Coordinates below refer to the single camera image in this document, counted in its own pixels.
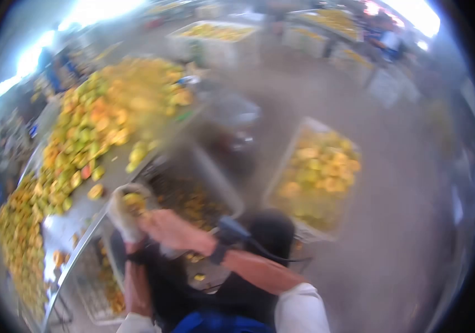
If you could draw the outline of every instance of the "white glove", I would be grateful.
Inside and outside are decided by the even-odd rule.
[[[143,185],[129,183],[116,188],[108,203],[108,217],[121,233],[126,243],[138,243],[143,240],[145,233],[138,227],[136,218],[132,216],[123,202],[123,196],[128,193],[137,193],[147,199],[152,194]]]

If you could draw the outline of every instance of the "concrete floor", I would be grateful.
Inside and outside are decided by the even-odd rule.
[[[116,51],[166,55],[165,36],[195,21],[136,30]],[[105,44],[117,42],[113,34]],[[386,110],[326,59],[313,59],[263,33],[261,64],[212,73],[257,103],[264,113],[257,137],[259,167],[236,184],[248,207],[280,163],[302,116],[312,116],[358,143],[361,179],[335,243],[305,245],[315,259],[304,275],[326,303],[332,332],[420,332],[428,324],[453,251],[453,219],[447,177],[434,160],[420,106],[401,100]],[[73,290],[72,332],[110,331],[94,326]],[[61,331],[54,327],[52,331]]]

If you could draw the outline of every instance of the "wrist strap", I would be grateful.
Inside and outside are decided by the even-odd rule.
[[[134,253],[127,254],[127,260],[138,265],[143,265],[145,263],[145,260],[143,260],[144,257],[143,250],[137,250]]]
[[[228,251],[229,248],[229,245],[218,242],[214,252],[210,256],[210,262],[216,265],[220,265],[221,262],[223,262],[223,259],[225,258],[226,251]]]

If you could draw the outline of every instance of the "black cable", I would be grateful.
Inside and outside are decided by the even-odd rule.
[[[261,244],[258,243],[258,241],[256,241],[256,239],[248,238],[247,241],[249,243],[251,243],[252,245],[254,245],[256,247],[256,249],[260,250],[261,253],[263,253],[267,258],[269,258],[271,260],[284,261],[284,262],[287,262],[287,263],[302,263],[302,262],[308,262],[309,263],[313,259],[313,257],[308,257],[308,258],[303,258],[303,259],[285,259],[285,258],[281,258],[281,257],[275,256],[274,254],[269,253],[269,251],[267,251],[263,246],[261,246]]]

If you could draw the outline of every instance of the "white sleeve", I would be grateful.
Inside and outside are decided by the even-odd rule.
[[[117,333],[156,333],[152,319],[130,312],[119,326]]]
[[[277,333],[330,333],[317,289],[301,283],[280,295],[274,312]]]
[[[401,42],[400,38],[393,31],[387,31],[384,33],[380,41],[382,44],[386,45],[388,49],[392,50],[397,50]]]

